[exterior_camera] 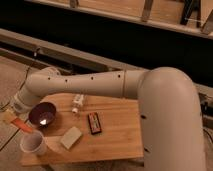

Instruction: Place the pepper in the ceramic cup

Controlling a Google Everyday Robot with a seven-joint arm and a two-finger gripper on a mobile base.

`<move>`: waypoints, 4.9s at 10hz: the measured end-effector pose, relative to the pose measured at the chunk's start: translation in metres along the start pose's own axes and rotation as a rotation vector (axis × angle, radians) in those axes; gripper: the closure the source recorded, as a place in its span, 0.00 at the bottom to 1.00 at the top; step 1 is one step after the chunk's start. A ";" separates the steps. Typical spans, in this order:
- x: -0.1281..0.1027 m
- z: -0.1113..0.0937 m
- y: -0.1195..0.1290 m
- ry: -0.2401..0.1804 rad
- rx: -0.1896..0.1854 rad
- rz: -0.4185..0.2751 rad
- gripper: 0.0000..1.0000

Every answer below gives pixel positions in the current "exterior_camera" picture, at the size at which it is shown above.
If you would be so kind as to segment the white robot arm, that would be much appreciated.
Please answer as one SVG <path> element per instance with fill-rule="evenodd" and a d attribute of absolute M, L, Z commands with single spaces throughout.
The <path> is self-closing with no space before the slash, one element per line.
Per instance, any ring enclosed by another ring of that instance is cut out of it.
<path fill-rule="evenodd" d="M 25 113 L 56 93 L 136 99 L 143 117 L 145 171 L 206 171 L 199 96 L 181 70 L 160 67 L 63 76 L 48 67 L 28 76 L 11 106 Z"/>

